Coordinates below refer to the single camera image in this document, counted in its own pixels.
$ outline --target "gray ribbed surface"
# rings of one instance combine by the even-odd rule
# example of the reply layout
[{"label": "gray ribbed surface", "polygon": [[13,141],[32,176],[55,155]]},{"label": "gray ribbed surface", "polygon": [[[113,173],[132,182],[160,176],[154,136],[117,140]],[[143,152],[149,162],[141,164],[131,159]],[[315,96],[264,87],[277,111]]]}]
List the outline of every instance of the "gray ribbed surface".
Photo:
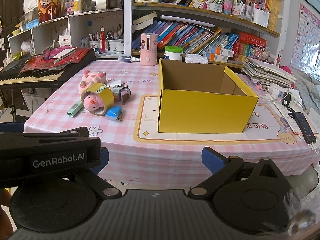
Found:
[{"label": "gray ribbed surface", "polygon": [[9,240],[250,240],[254,236],[223,224],[206,201],[183,190],[133,190],[105,200],[83,225],[56,234],[19,229]]}]

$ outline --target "yellow label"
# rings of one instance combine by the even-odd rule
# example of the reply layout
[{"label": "yellow label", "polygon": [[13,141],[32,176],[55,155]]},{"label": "yellow label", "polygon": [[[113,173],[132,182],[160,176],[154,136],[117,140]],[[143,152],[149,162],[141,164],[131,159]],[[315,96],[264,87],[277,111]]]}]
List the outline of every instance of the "yellow label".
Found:
[{"label": "yellow label", "polygon": [[73,1],[73,11],[81,11],[81,1]]}]

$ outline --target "table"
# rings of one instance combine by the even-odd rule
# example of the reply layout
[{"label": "table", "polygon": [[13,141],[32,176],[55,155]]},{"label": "table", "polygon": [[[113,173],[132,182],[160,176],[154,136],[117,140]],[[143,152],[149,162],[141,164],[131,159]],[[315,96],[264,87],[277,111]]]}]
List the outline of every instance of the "table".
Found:
[{"label": "table", "polygon": [[[114,122],[86,111],[74,118],[67,116],[66,111],[80,98],[78,84],[83,74],[80,71],[36,110],[25,123],[25,132],[88,127],[90,136],[100,137],[101,146],[109,150],[109,164],[99,173],[104,179],[162,187],[195,186],[211,175],[201,162],[204,146],[224,156],[237,155],[247,162],[271,157],[286,176],[300,175],[312,163],[319,162],[320,156],[302,139],[289,131],[280,133],[280,117],[262,104],[263,100],[258,102],[243,134],[188,138],[189,135],[157,133],[158,66],[94,61],[84,69],[105,71],[107,79],[121,80],[129,86],[132,100],[123,106],[122,118]],[[240,77],[262,95],[246,76]],[[284,143],[285,137],[293,144]]]}]

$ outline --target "pink humidifier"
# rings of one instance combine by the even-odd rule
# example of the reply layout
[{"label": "pink humidifier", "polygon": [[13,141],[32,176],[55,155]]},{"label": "pink humidifier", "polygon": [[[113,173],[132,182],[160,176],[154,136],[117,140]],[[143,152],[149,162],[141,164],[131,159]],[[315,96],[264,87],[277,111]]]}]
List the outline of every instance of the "pink humidifier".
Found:
[{"label": "pink humidifier", "polygon": [[157,64],[158,34],[141,34],[140,63],[143,66],[154,66]]}]

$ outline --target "tape roll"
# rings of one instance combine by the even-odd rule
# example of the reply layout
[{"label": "tape roll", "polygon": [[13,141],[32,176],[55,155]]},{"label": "tape roll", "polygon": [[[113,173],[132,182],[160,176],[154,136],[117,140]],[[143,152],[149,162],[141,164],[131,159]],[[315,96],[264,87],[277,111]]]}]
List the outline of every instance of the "tape roll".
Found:
[{"label": "tape roll", "polygon": [[110,107],[112,107],[115,103],[115,98],[113,96],[113,93],[111,92],[110,88],[107,87],[105,84],[102,83],[94,83],[90,87],[88,87],[86,90],[84,90],[81,93],[81,102],[83,104],[84,98],[90,93],[95,93],[99,95],[104,103],[104,109],[101,109],[101,107],[95,111],[89,111],[91,114],[98,115],[98,116],[104,116],[105,113],[108,111]]}]

